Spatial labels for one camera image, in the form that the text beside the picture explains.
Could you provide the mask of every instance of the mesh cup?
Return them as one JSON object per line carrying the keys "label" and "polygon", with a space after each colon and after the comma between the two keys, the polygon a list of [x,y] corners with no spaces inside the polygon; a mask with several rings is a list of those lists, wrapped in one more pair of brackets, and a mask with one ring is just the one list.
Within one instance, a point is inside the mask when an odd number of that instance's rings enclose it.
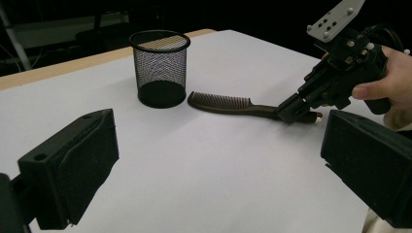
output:
{"label": "mesh cup", "polygon": [[167,30],[134,33],[133,47],[140,102],[158,109],[171,108],[186,98],[187,48],[190,39]]}

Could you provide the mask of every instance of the white surface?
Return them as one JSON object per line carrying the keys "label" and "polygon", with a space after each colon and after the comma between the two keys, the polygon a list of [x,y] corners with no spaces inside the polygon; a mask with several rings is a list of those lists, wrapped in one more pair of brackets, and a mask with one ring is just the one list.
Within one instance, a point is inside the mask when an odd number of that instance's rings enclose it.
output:
{"label": "white surface", "polygon": [[[234,31],[191,39],[187,93],[278,106],[318,59]],[[132,56],[0,91],[0,172],[84,114],[112,108],[120,160],[75,233],[361,232],[367,207],[326,166],[319,125],[137,99]],[[345,111],[381,120],[362,101]],[[37,222],[33,233],[41,232]]]}

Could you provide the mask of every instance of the robotic arm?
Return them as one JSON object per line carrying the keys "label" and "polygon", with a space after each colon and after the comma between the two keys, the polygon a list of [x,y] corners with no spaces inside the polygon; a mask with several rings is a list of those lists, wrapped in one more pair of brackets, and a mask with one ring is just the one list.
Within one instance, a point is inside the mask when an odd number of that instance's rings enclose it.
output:
{"label": "robotic arm", "polygon": [[[351,103],[349,97],[355,85],[385,77],[388,58],[381,46],[371,43],[366,33],[345,27],[358,14],[363,2],[343,0],[308,26],[308,34],[317,39],[315,46],[327,55],[304,78],[305,84],[297,93],[279,105],[278,115],[284,122],[293,123],[321,105],[344,109]],[[365,103],[375,115],[391,108],[387,98]]]}

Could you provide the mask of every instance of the human hand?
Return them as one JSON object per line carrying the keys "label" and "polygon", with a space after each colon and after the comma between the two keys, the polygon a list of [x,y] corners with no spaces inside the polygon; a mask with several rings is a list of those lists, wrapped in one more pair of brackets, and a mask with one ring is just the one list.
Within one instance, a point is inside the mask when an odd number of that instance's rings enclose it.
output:
{"label": "human hand", "polygon": [[394,109],[412,109],[412,56],[388,47],[382,47],[382,51],[388,57],[386,77],[356,85],[352,97],[359,100],[389,98]]}

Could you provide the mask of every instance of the finger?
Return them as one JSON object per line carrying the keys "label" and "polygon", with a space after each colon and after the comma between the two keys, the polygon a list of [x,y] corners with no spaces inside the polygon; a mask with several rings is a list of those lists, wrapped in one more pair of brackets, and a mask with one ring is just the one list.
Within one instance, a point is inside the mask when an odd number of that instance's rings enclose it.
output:
{"label": "finger", "polygon": [[352,97],[359,100],[375,100],[389,96],[391,96],[391,90],[386,79],[372,83],[361,83],[352,90]]}

